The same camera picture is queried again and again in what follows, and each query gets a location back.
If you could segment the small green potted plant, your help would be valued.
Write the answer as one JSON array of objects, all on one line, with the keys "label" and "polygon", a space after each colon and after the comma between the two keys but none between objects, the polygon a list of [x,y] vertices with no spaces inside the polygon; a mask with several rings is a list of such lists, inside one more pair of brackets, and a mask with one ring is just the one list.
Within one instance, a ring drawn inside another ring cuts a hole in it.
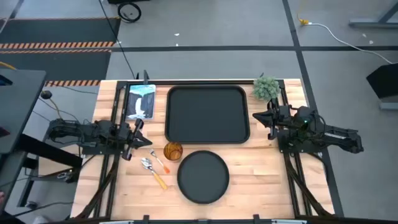
[{"label": "small green potted plant", "polygon": [[272,77],[259,77],[254,80],[252,93],[258,100],[270,101],[280,93],[279,82]]}]

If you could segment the black mat with striped edge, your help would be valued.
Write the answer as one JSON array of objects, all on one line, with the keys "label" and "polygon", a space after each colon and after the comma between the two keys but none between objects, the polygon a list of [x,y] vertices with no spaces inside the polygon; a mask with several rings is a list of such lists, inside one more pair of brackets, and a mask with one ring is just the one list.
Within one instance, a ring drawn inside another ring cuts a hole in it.
[{"label": "black mat with striped edge", "polygon": [[118,17],[0,20],[0,49],[112,47]]},{"label": "black mat with striped edge", "polygon": [[46,86],[98,86],[106,79],[110,50],[0,51],[0,62],[19,70],[43,70]]}]

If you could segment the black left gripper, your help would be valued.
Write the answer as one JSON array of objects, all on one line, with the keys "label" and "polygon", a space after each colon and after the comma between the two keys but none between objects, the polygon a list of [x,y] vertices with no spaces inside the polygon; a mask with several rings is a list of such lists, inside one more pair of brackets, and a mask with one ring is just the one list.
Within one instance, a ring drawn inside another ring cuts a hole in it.
[{"label": "black left gripper", "polygon": [[135,139],[138,141],[135,142],[135,149],[144,146],[150,146],[152,141],[148,140],[141,133],[141,129],[143,128],[144,122],[140,118],[136,119],[135,128],[132,131],[129,123],[121,123],[119,125],[118,131],[118,149],[121,151],[121,157],[130,161],[132,157],[131,148]]}]

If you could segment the silver carabiner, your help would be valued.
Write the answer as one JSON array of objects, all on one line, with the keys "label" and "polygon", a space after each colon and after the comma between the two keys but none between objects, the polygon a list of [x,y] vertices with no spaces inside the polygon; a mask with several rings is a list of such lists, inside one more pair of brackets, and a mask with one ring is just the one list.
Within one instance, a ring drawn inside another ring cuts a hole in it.
[{"label": "silver carabiner", "polygon": [[60,172],[57,174],[57,179],[63,180],[63,181],[69,181],[74,175],[74,172],[72,170],[68,170],[67,172]]}]

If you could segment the dark grey desk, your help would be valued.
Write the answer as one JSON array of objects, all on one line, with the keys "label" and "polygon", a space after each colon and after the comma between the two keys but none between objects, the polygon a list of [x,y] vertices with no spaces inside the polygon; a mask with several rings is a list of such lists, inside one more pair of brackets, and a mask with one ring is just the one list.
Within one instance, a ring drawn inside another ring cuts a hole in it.
[{"label": "dark grey desk", "polygon": [[0,69],[12,85],[0,86],[0,128],[9,132],[0,137],[0,154],[14,150],[46,79],[42,70]]}]

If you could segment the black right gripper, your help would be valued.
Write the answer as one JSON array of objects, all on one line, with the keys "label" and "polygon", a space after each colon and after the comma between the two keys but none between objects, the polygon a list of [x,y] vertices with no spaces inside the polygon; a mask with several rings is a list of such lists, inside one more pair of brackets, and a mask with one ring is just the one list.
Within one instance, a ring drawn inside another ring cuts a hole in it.
[{"label": "black right gripper", "polygon": [[268,139],[273,140],[277,137],[277,126],[286,127],[290,122],[290,106],[280,105],[277,98],[273,98],[268,102],[267,111],[253,113],[256,118],[266,128],[270,128]]}]

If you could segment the black angled furniture panel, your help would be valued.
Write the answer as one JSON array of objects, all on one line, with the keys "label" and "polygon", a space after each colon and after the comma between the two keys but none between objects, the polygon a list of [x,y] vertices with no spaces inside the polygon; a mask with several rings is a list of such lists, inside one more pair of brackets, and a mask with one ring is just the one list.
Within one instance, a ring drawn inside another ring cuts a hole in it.
[{"label": "black angled furniture panel", "polygon": [[398,63],[382,65],[366,79],[378,98],[398,95]]}]

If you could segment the black desk leg frame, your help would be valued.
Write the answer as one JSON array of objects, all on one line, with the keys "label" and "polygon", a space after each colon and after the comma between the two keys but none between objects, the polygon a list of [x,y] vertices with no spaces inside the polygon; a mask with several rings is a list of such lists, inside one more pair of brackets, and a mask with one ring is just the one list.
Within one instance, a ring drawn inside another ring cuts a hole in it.
[{"label": "black desk leg frame", "polygon": [[82,164],[82,158],[25,134],[0,137],[0,191],[5,193],[0,214],[5,209],[28,153],[72,168],[80,168]]}]

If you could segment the waterfall picture book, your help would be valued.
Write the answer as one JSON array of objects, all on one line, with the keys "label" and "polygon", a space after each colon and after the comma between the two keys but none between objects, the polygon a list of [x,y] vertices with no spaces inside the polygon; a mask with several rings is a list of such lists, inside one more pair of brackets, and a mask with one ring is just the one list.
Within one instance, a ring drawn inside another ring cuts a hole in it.
[{"label": "waterfall picture book", "polygon": [[131,85],[128,88],[126,120],[152,119],[154,117],[156,86]]}]

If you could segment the fork with orange handle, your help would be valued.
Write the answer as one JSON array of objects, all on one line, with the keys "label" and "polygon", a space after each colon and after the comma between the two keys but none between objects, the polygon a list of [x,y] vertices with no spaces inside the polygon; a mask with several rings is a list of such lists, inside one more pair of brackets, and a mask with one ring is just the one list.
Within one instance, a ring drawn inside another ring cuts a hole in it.
[{"label": "fork with orange handle", "polygon": [[164,172],[166,174],[170,173],[170,169],[157,157],[157,154],[155,153],[155,151],[153,149],[150,149],[150,154],[155,157],[155,159],[157,160],[157,162],[162,166]]}]

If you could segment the black round plate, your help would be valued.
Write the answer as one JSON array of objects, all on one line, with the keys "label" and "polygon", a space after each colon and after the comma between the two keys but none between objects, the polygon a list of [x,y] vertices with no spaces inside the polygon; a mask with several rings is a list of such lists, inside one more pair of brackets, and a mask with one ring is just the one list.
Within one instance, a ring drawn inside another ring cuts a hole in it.
[{"label": "black round plate", "polygon": [[180,163],[177,183],[189,201],[210,204],[219,200],[228,189],[229,169],[216,153],[195,151]]}]

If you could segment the black rectangular tray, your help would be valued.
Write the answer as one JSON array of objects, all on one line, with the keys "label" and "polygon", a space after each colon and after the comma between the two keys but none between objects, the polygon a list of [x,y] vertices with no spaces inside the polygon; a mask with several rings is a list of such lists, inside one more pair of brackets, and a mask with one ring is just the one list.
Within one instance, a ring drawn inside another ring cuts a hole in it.
[{"label": "black rectangular tray", "polygon": [[250,137],[238,85],[176,85],[167,93],[165,137],[182,144],[242,144]]}]

